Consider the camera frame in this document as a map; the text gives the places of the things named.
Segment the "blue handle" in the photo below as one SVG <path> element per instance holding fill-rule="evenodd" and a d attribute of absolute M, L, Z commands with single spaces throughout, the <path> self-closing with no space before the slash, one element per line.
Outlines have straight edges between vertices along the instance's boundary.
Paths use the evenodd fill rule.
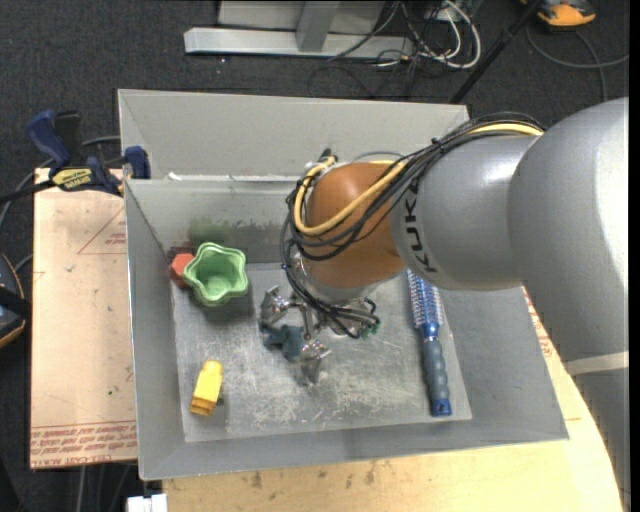
<path fill-rule="evenodd" d="M 451 416 L 449 402 L 449 379 L 442 355 L 442 345 L 437 336 L 437 324 L 432 322 L 423 327 L 422 364 L 429 387 L 432 416 Z"/>
<path fill-rule="evenodd" d="M 27 125 L 27 135 L 43 153 L 53 158 L 56 167 L 60 168 L 68 164 L 71 155 L 64 147 L 62 139 L 56 135 L 53 128 L 53 112 L 45 110 L 35 116 Z"/>

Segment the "scrub brush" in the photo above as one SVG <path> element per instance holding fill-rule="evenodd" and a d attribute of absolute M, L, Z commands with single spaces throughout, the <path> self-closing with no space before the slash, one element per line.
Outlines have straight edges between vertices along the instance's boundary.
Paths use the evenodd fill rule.
<path fill-rule="evenodd" d="M 422 338 L 422 365 L 428 386 L 432 416 L 451 416 L 447 370 L 438 331 L 444 323 L 440 292 L 435 286 L 407 270 L 413 325 Z"/>

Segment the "yellow cable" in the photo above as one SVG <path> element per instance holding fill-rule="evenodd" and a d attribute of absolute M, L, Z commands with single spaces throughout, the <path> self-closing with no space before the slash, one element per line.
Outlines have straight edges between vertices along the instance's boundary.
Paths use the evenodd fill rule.
<path fill-rule="evenodd" d="M 528 124 L 520 124 L 520 123 L 496 123 L 488 126 L 481 126 L 480 128 L 475 128 L 471 130 L 469 133 L 483 133 L 494 130 L 506 130 L 511 132 L 522 133 L 524 135 L 542 135 L 544 132 L 534 126 L 529 126 Z"/>
<path fill-rule="evenodd" d="M 495 130 L 512 131 L 512 132 L 520 133 L 523 135 L 532 135 L 532 136 L 539 136 L 544 133 L 542 130 L 539 130 L 538 128 L 535 128 L 527 124 L 517 123 L 517 122 L 515 123 L 502 122 L 502 123 L 495 123 L 487 126 L 481 126 L 479 128 L 475 128 L 471 130 L 469 133 L 476 134 L 476 133 L 484 133 L 484 132 L 495 131 Z M 296 194 L 294 208 L 293 208 L 294 222 L 298 231 L 300 231 L 305 235 L 309 235 L 309 236 L 321 235 L 333 229 L 334 227 L 336 227 L 340 222 L 342 222 L 349 215 L 351 215 L 356 210 L 356 208 L 358 208 L 358 206 L 360 206 L 364 201 L 369 199 L 372 195 L 376 194 L 379 190 L 381 190 L 387 184 L 389 184 L 398 174 L 400 174 L 400 172 L 404 169 L 404 166 L 405 166 L 404 162 L 398 163 L 398 165 L 396 165 L 396 167 L 394 167 L 384 178 L 382 178 L 380 181 L 377 181 L 376 183 L 371 185 L 371 187 L 369 187 L 365 192 L 360 194 L 356 199 L 351 201 L 351 203 L 345 206 L 340 212 L 338 212 L 336 215 L 331 217 L 329 220 L 323 222 L 322 224 L 318 224 L 317 226 L 306 226 L 302 220 L 302 203 L 306 196 L 309 183 L 308 182 L 305 183 L 305 181 L 308 179 L 314 178 L 321 171 L 333 165 L 333 163 L 335 163 L 335 160 L 333 160 L 332 163 L 320 164 L 311 168 L 303 179 L 303 184 L 306 186 L 301 186 L 300 189 L 298 190 L 298 193 Z"/>

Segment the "green bowl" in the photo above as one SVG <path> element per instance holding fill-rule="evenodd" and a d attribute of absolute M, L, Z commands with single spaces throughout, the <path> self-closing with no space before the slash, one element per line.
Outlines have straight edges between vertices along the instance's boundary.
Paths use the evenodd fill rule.
<path fill-rule="evenodd" d="M 224 306 L 249 290 L 242 251 L 206 242 L 184 268 L 182 279 L 193 288 L 194 297 L 207 307 Z"/>

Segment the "clamp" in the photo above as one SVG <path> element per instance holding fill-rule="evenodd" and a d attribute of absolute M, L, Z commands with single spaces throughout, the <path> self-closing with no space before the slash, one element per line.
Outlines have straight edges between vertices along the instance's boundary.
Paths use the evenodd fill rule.
<path fill-rule="evenodd" d="M 68 113 L 62 115 L 69 130 L 77 129 L 79 118 Z M 49 170 L 49 186 L 57 186 L 66 192 L 96 190 L 107 194 L 122 195 L 122 181 L 103 168 L 98 158 L 90 156 L 85 165 L 71 165 L 77 147 L 69 151 L 53 124 L 54 114 L 45 110 L 36 115 L 27 125 L 27 134 L 36 147 L 52 160 Z M 124 151 L 122 161 L 128 166 L 127 177 L 148 179 L 151 168 L 145 151 L 132 146 Z"/>

